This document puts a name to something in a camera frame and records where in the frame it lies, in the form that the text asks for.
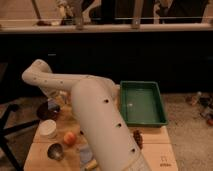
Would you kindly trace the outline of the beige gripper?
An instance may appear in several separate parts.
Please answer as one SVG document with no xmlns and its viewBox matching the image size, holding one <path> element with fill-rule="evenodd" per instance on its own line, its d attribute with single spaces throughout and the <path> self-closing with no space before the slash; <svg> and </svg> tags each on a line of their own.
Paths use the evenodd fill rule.
<svg viewBox="0 0 213 171">
<path fill-rule="evenodd" d="M 70 104 L 70 93 L 67 91 L 59 91 L 54 97 L 53 101 L 59 105 L 60 107 L 63 107 L 65 105 Z"/>
</svg>

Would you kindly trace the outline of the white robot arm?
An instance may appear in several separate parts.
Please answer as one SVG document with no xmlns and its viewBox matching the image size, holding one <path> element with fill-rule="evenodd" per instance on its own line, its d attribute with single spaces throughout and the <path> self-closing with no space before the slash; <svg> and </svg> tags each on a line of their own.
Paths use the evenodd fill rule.
<svg viewBox="0 0 213 171">
<path fill-rule="evenodd" d="M 111 79 L 56 74 L 41 59 L 22 73 L 22 79 L 43 92 L 71 93 L 72 112 L 101 171 L 151 171 L 115 104 L 117 88 Z"/>
</svg>

